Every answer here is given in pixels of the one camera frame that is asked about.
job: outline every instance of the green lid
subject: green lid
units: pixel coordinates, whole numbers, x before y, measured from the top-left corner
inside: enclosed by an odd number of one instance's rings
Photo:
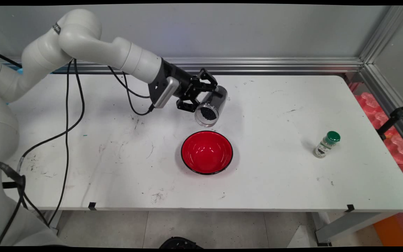
[[[329,131],[326,135],[326,142],[329,145],[335,145],[337,142],[340,142],[340,135],[335,131]]]

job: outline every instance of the black bowl rim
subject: black bowl rim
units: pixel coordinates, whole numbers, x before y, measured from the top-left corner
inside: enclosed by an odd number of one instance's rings
[[[198,172],[198,171],[192,169],[191,167],[189,167],[189,165],[186,164],[186,162],[184,161],[184,158],[183,158],[183,145],[184,145],[184,143],[185,143],[193,134],[197,134],[197,133],[200,133],[200,132],[212,132],[212,133],[215,133],[215,134],[219,134],[219,135],[221,135],[222,137],[224,137],[224,138],[227,140],[227,142],[230,144],[230,147],[231,147],[231,159],[230,159],[230,161],[228,162],[228,164],[227,164],[225,167],[223,167],[222,169],[220,169],[220,170],[218,170],[218,171],[216,171],[216,172],[212,172],[212,173]],[[181,145],[181,150],[180,150],[181,160],[183,161],[183,163],[184,163],[184,165],[185,165],[186,167],[188,167],[191,171],[193,171],[193,172],[195,172],[195,173],[198,173],[198,174],[202,174],[202,175],[213,175],[213,174],[217,174],[217,173],[219,173],[219,172],[225,170],[225,169],[230,165],[230,163],[231,163],[231,161],[232,161],[232,157],[234,156],[234,151],[233,151],[233,149],[232,149],[231,142],[228,140],[228,138],[226,138],[224,135],[220,134],[219,132],[215,132],[215,131],[197,131],[197,132],[195,132],[195,133],[193,133],[193,134],[191,134],[190,136],[188,136],[188,137],[186,138],[186,140],[183,142],[183,144]]]

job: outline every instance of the red bowl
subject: red bowl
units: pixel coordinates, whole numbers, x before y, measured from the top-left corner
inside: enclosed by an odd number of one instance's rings
[[[181,146],[181,158],[193,172],[211,175],[225,170],[232,160],[232,146],[226,137],[214,131],[190,135]]]

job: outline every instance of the black stand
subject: black stand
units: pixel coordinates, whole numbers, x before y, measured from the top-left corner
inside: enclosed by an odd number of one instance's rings
[[[403,118],[403,107],[398,107],[390,114],[390,119],[386,123],[384,123],[378,130],[377,134],[379,134],[382,141],[387,139],[385,136],[385,132],[389,130],[397,121]]]

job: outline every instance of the clear plastic container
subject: clear plastic container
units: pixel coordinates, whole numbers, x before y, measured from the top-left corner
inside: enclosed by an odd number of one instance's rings
[[[195,110],[195,121],[203,127],[212,127],[219,120],[228,97],[227,90],[217,86],[214,92],[205,96]]]

